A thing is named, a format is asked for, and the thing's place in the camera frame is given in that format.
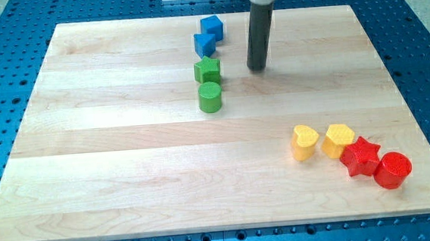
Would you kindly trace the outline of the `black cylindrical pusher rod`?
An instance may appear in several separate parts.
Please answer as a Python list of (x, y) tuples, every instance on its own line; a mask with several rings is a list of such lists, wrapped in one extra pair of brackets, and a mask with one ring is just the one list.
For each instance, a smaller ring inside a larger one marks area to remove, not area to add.
[(272, 13), (275, 0), (249, 0), (250, 20), (248, 30), (247, 66), (253, 72), (266, 67), (270, 40)]

